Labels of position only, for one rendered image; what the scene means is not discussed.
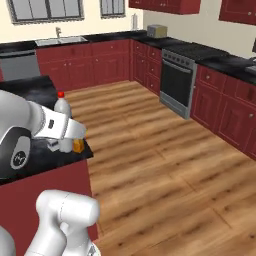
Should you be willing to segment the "steel sink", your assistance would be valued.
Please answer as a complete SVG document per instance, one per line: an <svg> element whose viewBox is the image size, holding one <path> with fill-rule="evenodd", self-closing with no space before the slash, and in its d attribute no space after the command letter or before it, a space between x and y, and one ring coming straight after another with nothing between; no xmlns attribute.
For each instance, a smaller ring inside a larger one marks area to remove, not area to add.
<svg viewBox="0 0 256 256"><path fill-rule="evenodd" d="M60 45L69 43L81 43L87 42L88 40L82 36L71 36L71 37L60 37L60 38L49 38L49 39L39 39L35 43L37 46L50 46L50 45Z"/></svg>

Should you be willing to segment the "red wall cupboard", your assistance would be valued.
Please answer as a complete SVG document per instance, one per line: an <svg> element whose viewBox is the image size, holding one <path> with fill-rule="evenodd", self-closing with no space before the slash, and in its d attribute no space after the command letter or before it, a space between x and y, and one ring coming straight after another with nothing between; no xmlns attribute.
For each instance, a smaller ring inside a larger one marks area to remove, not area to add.
<svg viewBox="0 0 256 256"><path fill-rule="evenodd" d="M256 26L256 0L222 0L219 20Z"/></svg>
<svg viewBox="0 0 256 256"><path fill-rule="evenodd" d="M128 0L130 8L171 14L198 14L201 0Z"/></svg>

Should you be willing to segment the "red base cupboard run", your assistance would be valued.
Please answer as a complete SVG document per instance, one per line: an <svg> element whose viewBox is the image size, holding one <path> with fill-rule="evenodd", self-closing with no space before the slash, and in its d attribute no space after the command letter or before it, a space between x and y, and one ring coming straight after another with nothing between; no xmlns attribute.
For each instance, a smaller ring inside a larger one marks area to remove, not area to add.
<svg viewBox="0 0 256 256"><path fill-rule="evenodd" d="M124 39L40 48L36 55L41 74L69 91L128 80L129 49Z"/></svg>

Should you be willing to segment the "small grey-framed window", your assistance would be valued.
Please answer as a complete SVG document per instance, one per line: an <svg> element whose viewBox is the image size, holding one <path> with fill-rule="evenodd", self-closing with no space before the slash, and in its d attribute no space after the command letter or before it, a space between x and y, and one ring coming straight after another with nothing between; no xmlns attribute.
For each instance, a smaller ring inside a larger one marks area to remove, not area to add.
<svg viewBox="0 0 256 256"><path fill-rule="evenodd" d="M125 15L125 0L100 0L102 18L123 17Z"/></svg>

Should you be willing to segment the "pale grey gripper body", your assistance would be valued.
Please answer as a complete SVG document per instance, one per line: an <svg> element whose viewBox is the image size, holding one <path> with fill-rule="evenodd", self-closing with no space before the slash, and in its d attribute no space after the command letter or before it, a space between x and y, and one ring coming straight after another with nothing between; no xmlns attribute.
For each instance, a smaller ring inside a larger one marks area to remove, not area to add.
<svg viewBox="0 0 256 256"><path fill-rule="evenodd" d="M86 136L86 127L73 119L68 119L67 128L64 138L68 139L83 139Z"/></svg>

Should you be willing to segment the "large grey-framed window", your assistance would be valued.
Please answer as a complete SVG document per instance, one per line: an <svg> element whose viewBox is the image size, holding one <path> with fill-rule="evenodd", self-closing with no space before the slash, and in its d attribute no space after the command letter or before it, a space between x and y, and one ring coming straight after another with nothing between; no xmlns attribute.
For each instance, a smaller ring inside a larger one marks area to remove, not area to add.
<svg viewBox="0 0 256 256"><path fill-rule="evenodd" d="M80 20L82 0L6 0L16 24Z"/></svg>

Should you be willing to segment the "red cupboard run beside oven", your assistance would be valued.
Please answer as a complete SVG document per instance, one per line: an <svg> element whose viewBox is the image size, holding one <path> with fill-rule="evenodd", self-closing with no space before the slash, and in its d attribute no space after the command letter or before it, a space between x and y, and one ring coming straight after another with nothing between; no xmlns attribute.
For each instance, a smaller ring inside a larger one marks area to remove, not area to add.
<svg viewBox="0 0 256 256"><path fill-rule="evenodd" d="M199 65L191 117L256 161L256 84Z"/></svg>

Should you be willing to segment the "clear water bottle red cap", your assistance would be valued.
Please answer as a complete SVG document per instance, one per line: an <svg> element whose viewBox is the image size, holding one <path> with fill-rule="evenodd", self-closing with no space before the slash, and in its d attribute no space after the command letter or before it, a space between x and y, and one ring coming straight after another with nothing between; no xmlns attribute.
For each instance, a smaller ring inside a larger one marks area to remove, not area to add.
<svg viewBox="0 0 256 256"><path fill-rule="evenodd" d="M59 91L57 93L58 100L55 103L54 110L66 114L69 118L72 117L71 107L68 101L64 98L64 93ZM62 139L58 141L59 151L64 153L70 153L73 148L73 142L71 139Z"/></svg>

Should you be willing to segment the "small white milk carton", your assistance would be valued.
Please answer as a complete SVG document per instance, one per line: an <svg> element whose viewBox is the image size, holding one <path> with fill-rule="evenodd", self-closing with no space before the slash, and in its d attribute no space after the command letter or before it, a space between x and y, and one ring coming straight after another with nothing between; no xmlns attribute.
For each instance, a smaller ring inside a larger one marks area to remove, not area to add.
<svg viewBox="0 0 256 256"><path fill-rule="evenodd" d="M56 151L59 149L59 143L56 139L48 139L47 140L47 147L51 150L51 151Z"/></svg>

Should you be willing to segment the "silver toaster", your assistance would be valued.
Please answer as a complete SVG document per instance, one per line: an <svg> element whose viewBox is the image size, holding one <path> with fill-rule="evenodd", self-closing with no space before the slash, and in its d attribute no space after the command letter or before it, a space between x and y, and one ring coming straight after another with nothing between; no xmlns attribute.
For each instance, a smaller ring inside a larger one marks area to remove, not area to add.
<svg viewBox="0 0 256 256"><path fill-rule="evenodd" d="M147 35L151 38L165 38L167 36L167 27L158 24L148 25Z"/></svg>

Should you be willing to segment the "grey dishwasher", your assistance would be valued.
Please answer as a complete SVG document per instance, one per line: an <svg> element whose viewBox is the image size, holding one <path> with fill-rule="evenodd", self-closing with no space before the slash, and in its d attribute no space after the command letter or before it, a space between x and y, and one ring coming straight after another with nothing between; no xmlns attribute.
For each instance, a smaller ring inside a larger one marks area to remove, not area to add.
<svg viewBox="0 0 256 256"><path fill-rule="evenodd" d="M0 68L4 81L32 78L40 75L34 50L0 53Z"/></svg>

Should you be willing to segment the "orange boxed drink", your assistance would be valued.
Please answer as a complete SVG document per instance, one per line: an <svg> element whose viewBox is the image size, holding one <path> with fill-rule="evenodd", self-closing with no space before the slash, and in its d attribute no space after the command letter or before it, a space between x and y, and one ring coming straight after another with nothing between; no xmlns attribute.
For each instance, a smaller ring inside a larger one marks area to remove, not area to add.
<svg viewBox="0 0 256 256"><path fill-rule="evenodd" d="M73 151L75 153L82 153L85 149L85 139L74 139L73 140Z"/></svg>

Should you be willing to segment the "steel oven with hob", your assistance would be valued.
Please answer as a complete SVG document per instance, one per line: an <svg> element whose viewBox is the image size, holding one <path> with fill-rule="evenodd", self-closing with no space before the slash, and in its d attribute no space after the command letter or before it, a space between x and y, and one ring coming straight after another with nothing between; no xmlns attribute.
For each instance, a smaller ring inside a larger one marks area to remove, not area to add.
<svg viewBox="0 0 256 256"><path fill-rule="evenodd" d="M228 56L229 53L198 43L166 46L162 49L160 102L181 116L190 118L197 62Z"/></svg>

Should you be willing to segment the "red island cabinet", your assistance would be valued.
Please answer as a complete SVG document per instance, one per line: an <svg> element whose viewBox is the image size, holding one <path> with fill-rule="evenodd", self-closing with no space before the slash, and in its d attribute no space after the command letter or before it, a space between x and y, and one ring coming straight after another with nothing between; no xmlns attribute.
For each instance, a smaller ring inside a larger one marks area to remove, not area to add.
<svg viewBox="0 0 256 256"><path fill-rule="evenodd" d="M93 198L87 162L82 160L0 186L0 256L24 256L39 224L37 197L45 189ZM87 231L92 242L98 238L96 223Z"/></svg>

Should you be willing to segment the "red corner cupboard run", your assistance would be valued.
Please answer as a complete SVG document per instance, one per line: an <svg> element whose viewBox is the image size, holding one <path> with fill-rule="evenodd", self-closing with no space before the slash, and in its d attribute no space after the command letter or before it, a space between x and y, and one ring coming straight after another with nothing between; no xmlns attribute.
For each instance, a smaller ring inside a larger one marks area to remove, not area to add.
<svg viewBox="0 0 256 256"><path fill-rule="evenodd" d="M132 77L145 88L160 94L161 50L145 43L133 40Z"/></svg>

